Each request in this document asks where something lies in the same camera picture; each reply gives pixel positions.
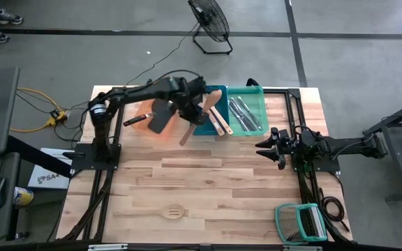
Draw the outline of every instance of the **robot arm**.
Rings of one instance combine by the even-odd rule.
[[[362,154],[377,159],[387,155],[382,140],[376,135],[352,139],[334,139],[324,137],[320,132],[314,132],[307,127],[304,128],[305,130],[297,133],[294,138],[290,138],[287,130],[278,131],[277,128],[271,128],[269,139],[255,145],[270,150],[259,150],[257,154],[278,161],[279,169],[285,168],[284,154],[293,154],[295,162],[307,163],[310,167],[313,166],[314,162],[320,162],[322,166],[333,166],[337,157],[344,154]]]
[[[162,77],[144,86],[116,87],[107,93],[99,93],[88,104],[95,130],[94,161],[109,162],[112,159],[108,141],[110,122],[122,105],[155,98],[168,100],[179,110],[181,118],[200,125],[205,121],[206,114],[201,112],[197,104],[202,101],[204,93],[206,83],[201,76],[190,82],[183,77]]]

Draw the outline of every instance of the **yellow extension cord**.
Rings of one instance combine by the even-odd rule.
[[[33,92],[33,93],[40,94],[43,97],[47,98],[52,104],[54,104],[55,107],[59,110],[59,112],[63,111],[62,108],[60,106],[58,106],[58,104],[53,99],[51,99],[51,97],[49,97],[48,95],[46,95],[45,93],[43,93],[41,91],[37,91],[37,90],[34,90],[34,89],[30,89],[30,88],[24,88],[24,87],[18,87],[17,90],[30,91],[30,92]],[[29,130],[11,128],[10,130],[13,131],[13,132],[25,132],[25,133],[27,133],[27,132],[37,132],[37,131],[42,130],[42,129],[48,127],[48,126],[53,126],[53,125],[48,121],[47,123],[45,123],[44,125],[42,125],[39,128],[34,128],[34,129],[29,129]]]

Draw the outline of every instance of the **floor fan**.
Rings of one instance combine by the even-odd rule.
[[[193,36],[193,42],[205,54],[230,54],[233,48],[229,42],[229,24],[216,1],[188,0],[188,4],[196,17],[196,20],[200,24]],[[207,35],[209,35],[214,41],[219,43],[227,42],[230,50],[226,52],[207,52],[204,50],[204,48],[202,48],[202,46],[196,41],[196,36],[200,33],[201,28],[203,28]]]

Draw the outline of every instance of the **wood grain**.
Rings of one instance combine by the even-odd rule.
[[[112,86],[95,86],[93,97]],[[315,88],[300,89],[306,124],[327,135],[327,124]],[[282,96],[266,95],[269,127],[288,129],[288,115]],[[124,119],[137,113],[140,104],[127,105]],[[190,137],[185,146],[179,140],[188,122],[177,119],[174,133],[156,140],[134,127],[121,129],[121,160],[114,174],[108,204],[104,242],[129,243],[234,243],[279,244],[274,209],[285,203],[300,203],[297,175],[290,158],[284,170],[257,154],[254,145],[269,136]],[[91,142],[94,129],[87,117],[82,142]],[[344,204],[337,180],[317,173],[325,196]],[[80,172],[70,181],[57,238],[65,236],[83,215],[89,202],[93,171]],[[158,215],[119,215],[141,208],[159,209],[181,204],[184,217],[168,220]],[[329,211],[336,212],[330,205]],[[99,209],[94,216],[98,218]],[[341,224],[335,224],[347,238]]]

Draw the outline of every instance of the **concrete floor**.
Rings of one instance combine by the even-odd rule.
[[[218,0],[231,31],[289,32],[284,0]],[[402,1],[292,0],[298,32],[402,33]],[[23,27],[188,31],[195,19],[186,0],[0,1],[25,18]],[[95,84],[123,84],[172,50],[178,36],[12,35],[0,45],[0,68],[21,68],[20,86],[46,92],[60,105],[85,101]],[[195,70],[210,84],[242,86],[249,77],[264,86],[299,86],[290,38],[233,37],[230,56],[207,56],[190,41],[148,78],[176,68]],[[221,48],[209,38],[200,41]],[[402,40],[300,39],[308,86],[318,87],[332,137],[360,137],[361,131],[402,107]],[[32,100],[42,108],[47,104]],[[69,123],[76,124],[78,112]],[[12,127],[32,128],[47,118],[16,101]],[[73,131],[61,130],[65,137]],[[51,130],[14,134],[35,147],[68,148]],[[402,202],[386,204],[385,196],[402,191],[399,171],[390,157],[372,160],[339,157],[347,214],[356,241],[402,248]],[[31,167],[23,169],[27,184]],[[63,191],[53,196],[63,198]],[[45,241],[61,202],[36,206],[20,216],[20,229],[31,231],[26,242]]]

